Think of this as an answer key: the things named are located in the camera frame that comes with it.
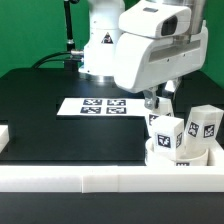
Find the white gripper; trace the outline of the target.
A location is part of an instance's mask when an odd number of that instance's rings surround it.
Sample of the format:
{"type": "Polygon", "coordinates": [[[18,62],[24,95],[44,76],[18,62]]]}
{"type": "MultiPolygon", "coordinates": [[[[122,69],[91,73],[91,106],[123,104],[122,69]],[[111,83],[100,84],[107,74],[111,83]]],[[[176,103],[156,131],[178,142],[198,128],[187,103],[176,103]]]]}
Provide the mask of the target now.
{"type": "Polygon", "coordinates": [[[182,79],[200,69],[206,58],[206,0],[140,0],[121,14],[123,34],[115,52],[114,79],[120,88],[143,91],[145,107],[158,107],[157,87],[175,99],[182,79]]]}

